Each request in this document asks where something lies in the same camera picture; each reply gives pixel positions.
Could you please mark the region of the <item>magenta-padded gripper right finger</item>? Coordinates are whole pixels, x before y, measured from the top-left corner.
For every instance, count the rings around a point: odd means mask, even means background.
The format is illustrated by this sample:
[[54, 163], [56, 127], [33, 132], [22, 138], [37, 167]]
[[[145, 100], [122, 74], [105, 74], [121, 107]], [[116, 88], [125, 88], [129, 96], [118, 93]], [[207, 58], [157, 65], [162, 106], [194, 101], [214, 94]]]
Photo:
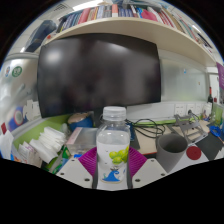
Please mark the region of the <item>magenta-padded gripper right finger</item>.
[[147, 159], [134, 148], [128, 153], [128, 188], [136, 189], [157, 181], [167, 172], [155, 158]]

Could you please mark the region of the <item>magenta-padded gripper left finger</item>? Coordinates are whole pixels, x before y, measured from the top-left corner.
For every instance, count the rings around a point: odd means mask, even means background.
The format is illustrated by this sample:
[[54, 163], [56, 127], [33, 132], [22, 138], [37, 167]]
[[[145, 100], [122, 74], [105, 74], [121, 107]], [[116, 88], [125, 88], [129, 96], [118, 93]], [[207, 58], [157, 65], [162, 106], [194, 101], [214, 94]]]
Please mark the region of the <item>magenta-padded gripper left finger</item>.
[[72, 157], [57, 173], [67, 181], [84, 188], [97, 187], [97, 148], [92, 148], [80, 157]]

